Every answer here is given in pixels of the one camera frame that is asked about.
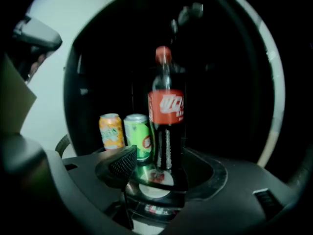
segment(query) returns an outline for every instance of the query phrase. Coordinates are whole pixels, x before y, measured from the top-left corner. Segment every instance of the cola bottle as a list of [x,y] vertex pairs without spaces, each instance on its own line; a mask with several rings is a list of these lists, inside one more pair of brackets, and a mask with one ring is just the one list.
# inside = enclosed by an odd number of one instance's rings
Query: cola bottle
[[171,51],[156,49],[158,75],[148,93],[154,163],[162,170],[181,168],[181,135],[184,130],[184,83],[174,71]]

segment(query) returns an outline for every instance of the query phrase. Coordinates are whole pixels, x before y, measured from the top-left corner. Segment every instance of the red bottle cap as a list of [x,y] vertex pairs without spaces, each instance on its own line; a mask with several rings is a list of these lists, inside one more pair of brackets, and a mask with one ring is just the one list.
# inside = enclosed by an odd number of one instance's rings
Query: red bottle cap
[[160,64],[170,63],[172,61],[171,50],[166,46],[156,48],[156,62]]

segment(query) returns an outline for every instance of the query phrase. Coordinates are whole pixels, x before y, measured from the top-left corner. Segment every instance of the can lid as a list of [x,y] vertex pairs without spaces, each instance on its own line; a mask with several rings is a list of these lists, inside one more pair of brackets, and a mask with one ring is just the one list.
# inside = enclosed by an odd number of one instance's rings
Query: can lid
[[118,117],[118,114],[117,113],[107,113],[107,114],[101,115],[100,117],[101,118],[114,118],[114,117]]
[[170,63],[172,61],[171,50],[167,46],[156,48],[156,62],[160,64]]
[[130,114],[128,115],[125,120],[128,121],[133,121],[133,122],[144,122],[148,120],[148,116],[143,115],[143,114],[139,114],[139,113],[135,113],[135,114]]

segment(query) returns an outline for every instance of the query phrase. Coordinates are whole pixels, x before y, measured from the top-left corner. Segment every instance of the green can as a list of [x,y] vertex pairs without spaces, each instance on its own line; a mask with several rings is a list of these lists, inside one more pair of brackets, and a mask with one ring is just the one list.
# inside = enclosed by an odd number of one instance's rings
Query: green can
[[149,158],[151,147],[149,118],[143,114],[131,114],[124,119],[127,145],[137,145],[137,160]]

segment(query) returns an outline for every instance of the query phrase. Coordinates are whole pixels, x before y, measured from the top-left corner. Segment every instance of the orange can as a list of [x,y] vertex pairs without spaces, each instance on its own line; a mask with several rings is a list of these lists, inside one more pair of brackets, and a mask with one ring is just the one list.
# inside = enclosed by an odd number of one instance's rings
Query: orange can
[[125,146],[122,120],[118,114],[109,113],[100,116],[99,128],[105,150]]

